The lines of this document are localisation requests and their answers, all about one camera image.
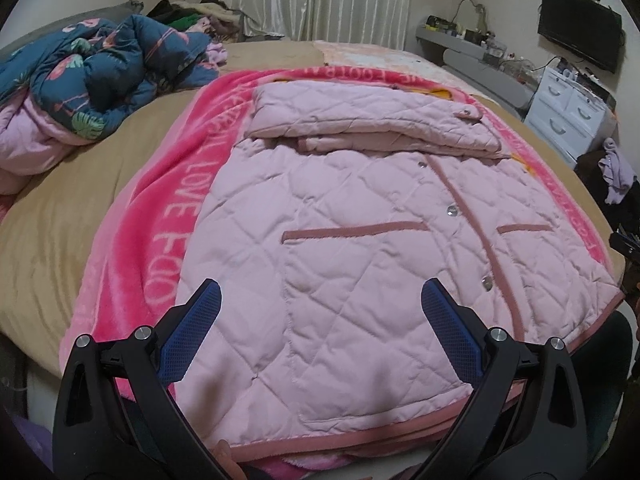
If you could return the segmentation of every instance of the pillow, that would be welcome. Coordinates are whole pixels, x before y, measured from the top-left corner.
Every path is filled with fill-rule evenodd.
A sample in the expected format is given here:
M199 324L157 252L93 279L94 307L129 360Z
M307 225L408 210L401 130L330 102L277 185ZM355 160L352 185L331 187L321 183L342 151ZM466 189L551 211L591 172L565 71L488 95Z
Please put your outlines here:
M44 27L40 27L29 34L25 34L23 37L18 38L15 41L12 41L7 46L0 49L0 63L4 63L9 56L11 56L12 52L18 50L20 47L25 46L31 41L35 41L38 38L46 36L52 32L57 32L62 28L65 28L67 25L75 25L78 22L82 22L82 20L87 20L89 18L104 18L106 20L111 20L115 23L120 23L126 18L128 18L132 14L140 14L142 9L144 8L144 4L137 0L129 0L123 4L119 4L114 7L105 7L104 9L96 9L90 10L89 12L82 12L81 14L75 14L73 16L69 16L68 18L63 18L62 20L57 20L56 22L49 23L49 25L45 25Z

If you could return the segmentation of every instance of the hot pink fleece blanket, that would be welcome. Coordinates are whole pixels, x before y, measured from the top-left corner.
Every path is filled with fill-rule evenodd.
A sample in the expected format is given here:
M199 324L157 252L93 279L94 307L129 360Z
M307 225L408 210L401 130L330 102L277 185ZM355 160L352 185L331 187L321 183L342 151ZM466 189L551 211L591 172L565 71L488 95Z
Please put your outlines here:
M344 80L417 91L442 88L415 76L353 67L238 72L203 88L100 226L72 324L61 343L61 368L81 333L91 333L98 341L124 338L137 326L155 324L173 306L202 201L246 129L254 89L292 79ZM567 213L590 255L610 269L607 251L590 220L537 153L475 99L455 90L450 93L455 101L484 111L510 149L535 171Z

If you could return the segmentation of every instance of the television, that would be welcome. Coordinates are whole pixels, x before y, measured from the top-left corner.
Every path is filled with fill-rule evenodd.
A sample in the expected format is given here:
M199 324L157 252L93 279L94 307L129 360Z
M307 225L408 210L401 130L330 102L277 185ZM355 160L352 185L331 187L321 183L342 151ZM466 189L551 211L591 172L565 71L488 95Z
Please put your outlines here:
M538 34L603 70L618 67L622 17L593 0L542 0Z

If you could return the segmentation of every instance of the pink quilted jacket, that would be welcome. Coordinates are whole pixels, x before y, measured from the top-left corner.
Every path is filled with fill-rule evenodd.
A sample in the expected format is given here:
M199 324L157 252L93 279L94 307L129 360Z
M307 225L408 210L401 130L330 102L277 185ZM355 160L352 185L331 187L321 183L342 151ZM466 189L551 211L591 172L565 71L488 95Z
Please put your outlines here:
M619 303L475 106L318 81L266 84L254 99L178 286L177 303L204 278L223 291L175 385L209 447L224 438L244 461L443 430L470 387L420 309L429 278L535 343L574 348Z

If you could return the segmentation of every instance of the mattress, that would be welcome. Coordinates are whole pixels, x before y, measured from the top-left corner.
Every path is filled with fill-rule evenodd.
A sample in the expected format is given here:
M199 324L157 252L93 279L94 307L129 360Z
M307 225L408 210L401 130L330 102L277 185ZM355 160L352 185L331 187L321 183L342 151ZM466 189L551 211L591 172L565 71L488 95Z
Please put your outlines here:
M610 227L580 180L526 126L451 74L417 56L324 42L273 41L227 46L234 70L302 68L323 64L377 66L415 73L478 95L516 130L562 180L604 240ZM30 358L60 376L58 347L69 326L95 232L114 198L151 157L196 91L158 98L129 117L111 137L82 148L35 178L0 224L0 330ZM613 251L614 277L624 258Z

